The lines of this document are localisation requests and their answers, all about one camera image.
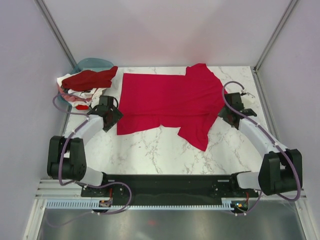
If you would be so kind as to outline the bright red t-shirt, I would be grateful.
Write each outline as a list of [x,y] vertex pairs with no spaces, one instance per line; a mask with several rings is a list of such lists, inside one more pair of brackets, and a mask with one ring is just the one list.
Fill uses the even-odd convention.
[[221,80],[204,63],[188,66],[184,75],[125,73],[117,134],[178,128],[179,137],[206,151],[209,131],[225,105],[223,93]]

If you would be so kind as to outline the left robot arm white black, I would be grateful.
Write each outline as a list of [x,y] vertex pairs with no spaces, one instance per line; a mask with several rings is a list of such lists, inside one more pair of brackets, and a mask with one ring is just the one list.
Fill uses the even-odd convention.
[[103,180],[103,172],[87,166],[85,146],[98,132],[108,132],[123,117],[119,102],[113,96],[102,95],[98,104],[87,113],[68,111],[67,114],[83,116],[84,121],[69,133],[50,139],[47,174],[62,186],[70,183],[87,185],[99,197],[104,197],[109,193],[110,185]]

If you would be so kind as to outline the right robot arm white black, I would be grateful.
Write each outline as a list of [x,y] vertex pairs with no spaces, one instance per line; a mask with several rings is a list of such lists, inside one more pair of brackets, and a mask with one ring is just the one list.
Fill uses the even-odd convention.
[[251,108],[245,108],[238,92],[222,95],[224,107],[219,116],[231,127],[245,135],[262,158],[258,172],[232,174],[229,191],[235,197],[247,189],[260,190],[267,196],[278,195],[288,201],[297,201],[303,186],[302,154],[289,149],[271,135],[259,122]]

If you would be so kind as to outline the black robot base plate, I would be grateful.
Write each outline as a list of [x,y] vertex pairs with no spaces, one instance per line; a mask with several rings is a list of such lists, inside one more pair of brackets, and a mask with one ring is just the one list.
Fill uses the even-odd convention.
[[253,189],[242,189],[235,185],[230,175],[164,175],[164,174],[104,174],[102,184],[116,184],[105,188],[87,187],[82,197],[127,199],[133,198],[256,198]]

